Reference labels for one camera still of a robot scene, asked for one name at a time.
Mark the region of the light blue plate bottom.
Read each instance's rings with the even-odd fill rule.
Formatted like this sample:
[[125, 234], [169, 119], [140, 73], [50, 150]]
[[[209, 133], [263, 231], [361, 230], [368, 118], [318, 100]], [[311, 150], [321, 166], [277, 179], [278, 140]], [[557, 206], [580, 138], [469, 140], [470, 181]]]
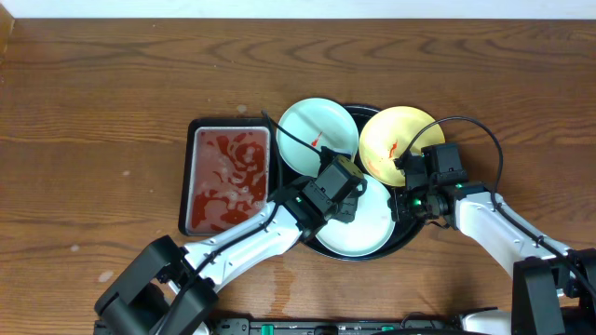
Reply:
[[390, 193], [378, 180], [365, 174], [367, 189], [358, 198], [355, 219], [335, 219], [318, 232], [317, 240], [328, 250], [346, 257], [368, 256], [380, 249], [392, 235], [395, 222], [388, 201]]

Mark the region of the light blue plate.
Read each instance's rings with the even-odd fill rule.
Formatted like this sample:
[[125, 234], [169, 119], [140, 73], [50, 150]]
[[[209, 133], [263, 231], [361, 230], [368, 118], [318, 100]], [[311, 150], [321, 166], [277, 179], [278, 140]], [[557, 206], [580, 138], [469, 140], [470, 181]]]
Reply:
[[309, 98], [294, 103], [278, 124], [304, 144], [278, 129], [278, 148], [284, 162], [295, 172], [317, 177], [319, 153], [325, 146], [355, 160], [359, 131], [346, 108], [333, 100]]
[[355, 219], [335, 219], [318, 232], [317, 240], [328, 250], [346, 257], [368, 256], [380, 249], [392, 235], [395, 222], [388, 201], [390, 193], [378, 180], [365, 174], [367, 189], [358, 198]]

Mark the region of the yellow plate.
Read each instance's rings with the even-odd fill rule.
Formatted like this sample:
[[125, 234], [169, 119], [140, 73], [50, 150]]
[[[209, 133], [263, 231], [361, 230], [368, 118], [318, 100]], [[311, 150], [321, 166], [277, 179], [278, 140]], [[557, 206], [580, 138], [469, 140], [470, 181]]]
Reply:
[[394, 161], [434, 121], [430, 114], [411, 106], [390, 107], [374, 115], [359, 135], [359, 158], [367, 173], [385, 185], [404, 186], [405, 177]]

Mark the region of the light blue plate top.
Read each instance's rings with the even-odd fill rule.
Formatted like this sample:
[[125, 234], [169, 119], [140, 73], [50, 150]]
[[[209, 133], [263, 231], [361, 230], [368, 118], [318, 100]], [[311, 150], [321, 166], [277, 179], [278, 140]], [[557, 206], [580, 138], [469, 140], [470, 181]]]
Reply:
[[346, 108], [333, 100], [309, 98], [294, 103], [278, 124], [304, 144], [278, 129], [278, 148], [284, 162], [295, 172], [317, 177], [319, 153], [325, 146], [355, 160], [359, 131]]

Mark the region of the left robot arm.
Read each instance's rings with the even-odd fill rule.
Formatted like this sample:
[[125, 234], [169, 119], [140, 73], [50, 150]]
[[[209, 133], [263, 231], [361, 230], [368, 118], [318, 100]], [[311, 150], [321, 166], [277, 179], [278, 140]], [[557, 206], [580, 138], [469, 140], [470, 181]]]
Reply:
[[203, 241], [149, 244], [94, 305], [112, 334], [197, 334], [219, 291], [270, 257], [317, 234], [341, 203], [363, 193], [363, 178], [302, 177], [276, 191], [255, 216]]

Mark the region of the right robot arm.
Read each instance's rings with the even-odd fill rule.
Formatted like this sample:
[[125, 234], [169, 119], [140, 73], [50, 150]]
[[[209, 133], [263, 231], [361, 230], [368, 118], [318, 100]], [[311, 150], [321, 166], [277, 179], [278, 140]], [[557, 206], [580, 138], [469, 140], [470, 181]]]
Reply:
[[595, 251], [573, 249], [535, 228], [481, 182], [471, 182], [458, 154], [429, 148], [402, 154], [395, 165], [405, 189], [395, 202], [399, 222], [443, 219], [478, 243], [511, 277], [508, 312], [461, 315], [462, 334], [592, 334]]

